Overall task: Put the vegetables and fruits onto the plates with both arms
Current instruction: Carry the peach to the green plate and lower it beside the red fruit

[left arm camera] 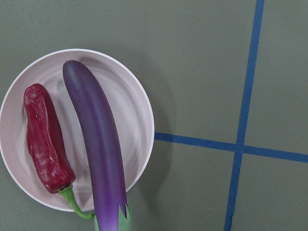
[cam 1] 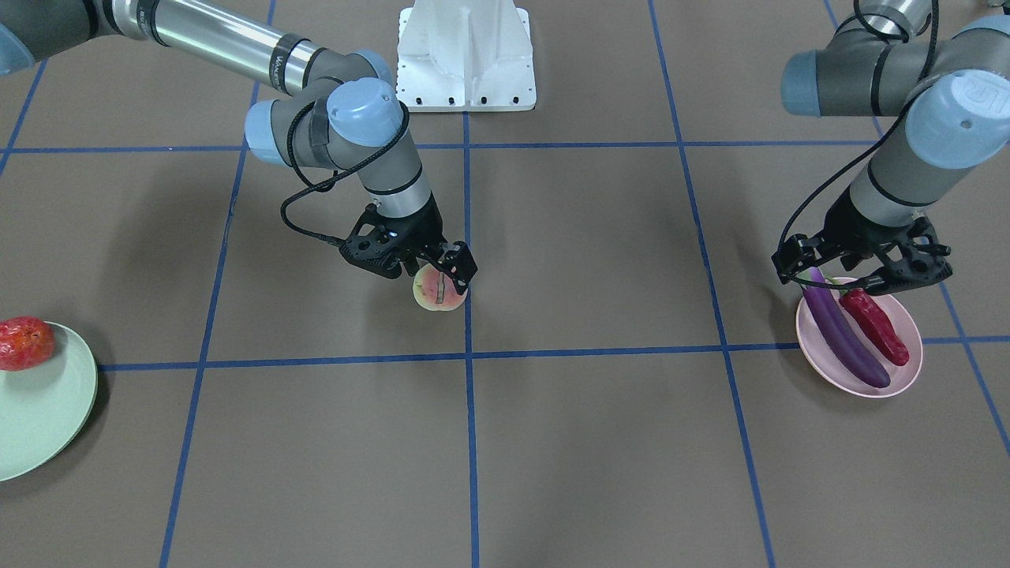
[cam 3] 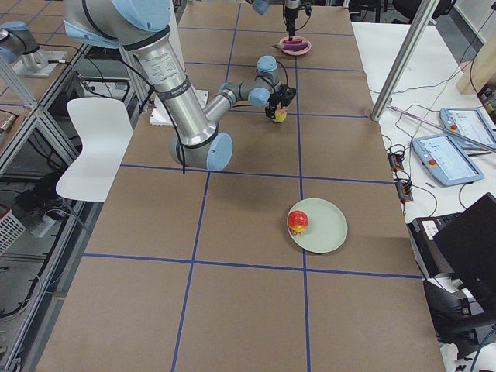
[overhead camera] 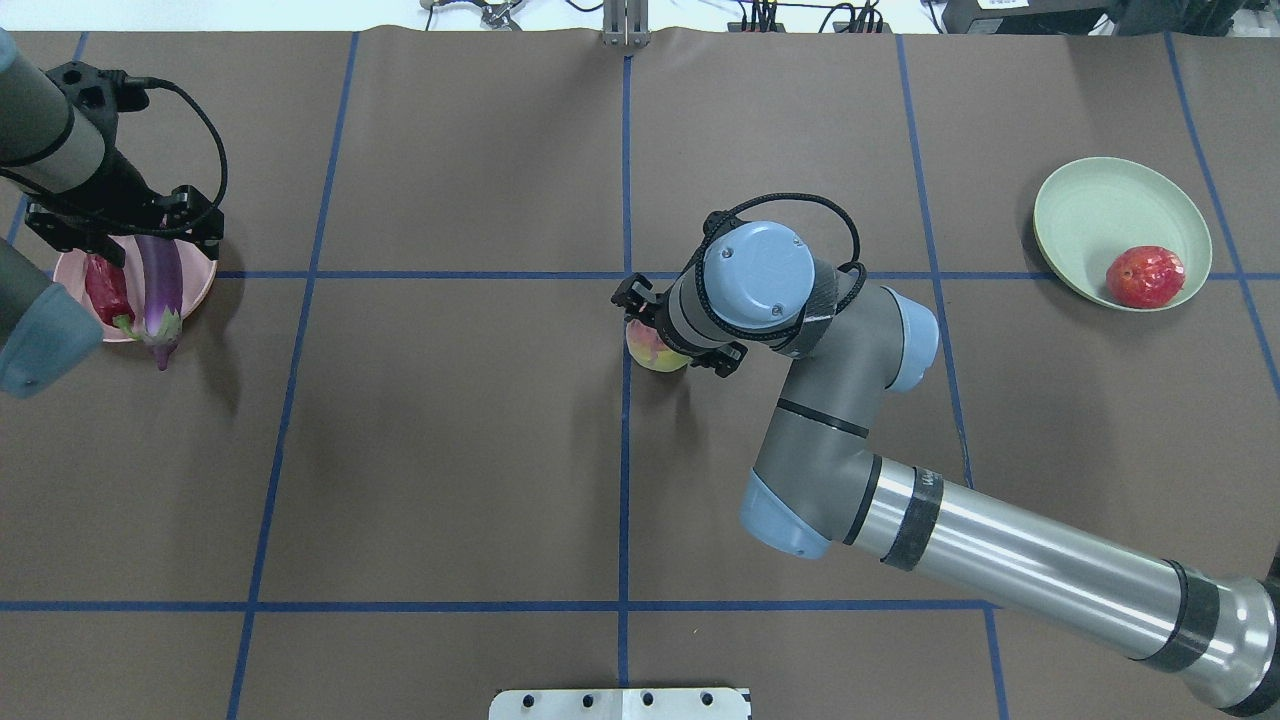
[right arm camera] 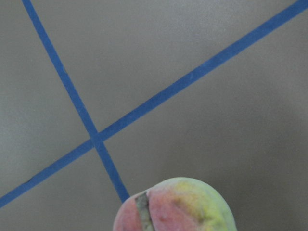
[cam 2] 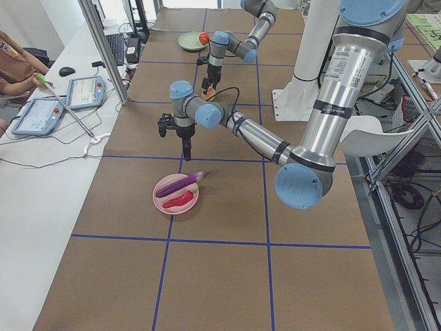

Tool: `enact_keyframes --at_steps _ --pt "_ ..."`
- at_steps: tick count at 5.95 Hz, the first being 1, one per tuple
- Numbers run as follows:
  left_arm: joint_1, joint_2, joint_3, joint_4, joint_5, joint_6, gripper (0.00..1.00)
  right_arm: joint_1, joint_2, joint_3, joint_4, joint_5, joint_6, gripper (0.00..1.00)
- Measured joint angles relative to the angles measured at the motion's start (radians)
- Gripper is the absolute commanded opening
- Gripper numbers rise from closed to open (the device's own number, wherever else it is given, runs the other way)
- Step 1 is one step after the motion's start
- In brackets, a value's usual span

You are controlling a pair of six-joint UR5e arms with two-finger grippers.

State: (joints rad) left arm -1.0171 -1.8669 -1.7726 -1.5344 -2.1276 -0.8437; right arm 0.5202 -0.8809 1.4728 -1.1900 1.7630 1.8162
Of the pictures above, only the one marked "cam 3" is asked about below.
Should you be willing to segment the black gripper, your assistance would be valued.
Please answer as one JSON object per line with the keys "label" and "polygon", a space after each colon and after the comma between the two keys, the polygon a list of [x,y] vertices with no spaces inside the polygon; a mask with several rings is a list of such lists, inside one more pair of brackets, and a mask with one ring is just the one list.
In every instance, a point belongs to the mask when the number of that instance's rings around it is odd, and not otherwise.
{"label": "black gripper", "polygon": [[295,8],[284,7],[284,23],[286,25],[286,30],[288,32],[288,40],[291,40],[295,36],[295,20],[298,17],[299,6]]}
{"label": "black gripper", "polygon": [[287,113],[288,109],[283,107],[284,94],[280,92],[271,94],[267,102],[267,107],[265,108],[266,117],[272,118],[274,116],[274,112],[276,112],[277,109],[282,109],[283,112]]}

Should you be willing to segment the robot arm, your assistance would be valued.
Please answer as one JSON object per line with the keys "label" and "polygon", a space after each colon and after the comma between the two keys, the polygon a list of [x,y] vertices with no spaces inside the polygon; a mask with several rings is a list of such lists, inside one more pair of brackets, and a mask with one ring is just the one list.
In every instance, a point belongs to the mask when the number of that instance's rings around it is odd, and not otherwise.
{"label": "robot arm", "polygon": [[221,171],[232,158],[233,140],[219,132],[219,120],[239,101],[275,119],[296,90],[281,83],[275,58],[262,56],[253,81],[226,83],[202,106],[171,46],[171,13],[168,1],[67,1],[64,25],[81,43],[134,54],[175,128],[171,156],[184,167]]}
{"label": "robot arm", "polygon": [[[271,0],[247,0],[252,9],[259,15],[264,15],[272,6],[274,1]],[[282,17],[288,34],[288,39],[293,40],[296,34],[296,19],[299,12],[305,8],[300,0],[284,0],[282,1]]]}

